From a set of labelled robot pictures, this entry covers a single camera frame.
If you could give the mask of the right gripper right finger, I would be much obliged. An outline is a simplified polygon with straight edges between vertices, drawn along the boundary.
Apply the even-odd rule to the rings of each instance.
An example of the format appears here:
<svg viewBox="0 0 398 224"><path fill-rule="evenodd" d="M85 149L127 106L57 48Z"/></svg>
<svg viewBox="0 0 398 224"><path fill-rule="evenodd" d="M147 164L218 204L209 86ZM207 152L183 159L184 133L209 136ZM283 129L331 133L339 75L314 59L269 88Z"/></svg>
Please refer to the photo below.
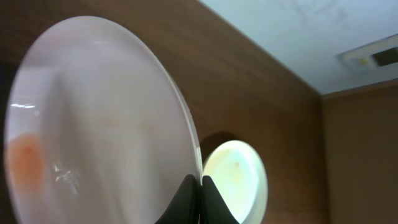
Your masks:
<svg viewBox="0 0 398 224"><path fill-rule="evenodd" d="M239 224L224 202L215 183L208 175L204 175L202 178L200 223Z"/></svg>

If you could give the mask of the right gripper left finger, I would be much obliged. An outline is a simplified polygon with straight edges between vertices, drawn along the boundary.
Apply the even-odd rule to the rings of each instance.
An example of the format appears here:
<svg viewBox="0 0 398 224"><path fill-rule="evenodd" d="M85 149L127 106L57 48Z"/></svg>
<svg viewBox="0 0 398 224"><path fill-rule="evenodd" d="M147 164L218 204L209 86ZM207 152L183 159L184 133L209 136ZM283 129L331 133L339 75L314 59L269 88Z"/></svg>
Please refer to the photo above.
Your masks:
<svg viewBox="0 0 398 224"><path fill-rule="evenodd" d="M198 224L199 184L188 174L180 184L169 206L155 224Z"/></svg>

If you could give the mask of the white plate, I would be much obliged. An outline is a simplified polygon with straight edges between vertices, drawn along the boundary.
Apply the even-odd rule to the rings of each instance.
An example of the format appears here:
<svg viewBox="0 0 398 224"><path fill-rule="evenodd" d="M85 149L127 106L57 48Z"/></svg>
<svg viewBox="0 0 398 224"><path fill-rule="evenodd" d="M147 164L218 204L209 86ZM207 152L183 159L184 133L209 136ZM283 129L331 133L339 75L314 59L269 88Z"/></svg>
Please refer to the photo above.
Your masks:
<svg viewBox="0 0 398 224"><path fill-rule="evenodd" d="M268 199L267 175L252 146L239 140L220 144L207 157L203 174L211 177L238 223L262 222Z"/></svg>

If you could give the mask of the pink plate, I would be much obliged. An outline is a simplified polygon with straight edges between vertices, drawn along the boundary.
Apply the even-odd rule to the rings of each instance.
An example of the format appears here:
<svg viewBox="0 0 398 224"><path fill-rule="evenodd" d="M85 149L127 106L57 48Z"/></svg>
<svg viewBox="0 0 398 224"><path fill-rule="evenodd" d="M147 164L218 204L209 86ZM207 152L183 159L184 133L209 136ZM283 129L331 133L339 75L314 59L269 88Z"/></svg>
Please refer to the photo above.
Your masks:
<svg viewBox="0 0 398 224"><path fill-rule="evenodd" d="M25 54L6 106L19 223L154 223L187 175L195 125L177 84L123 26L78 16Z"/></svg>

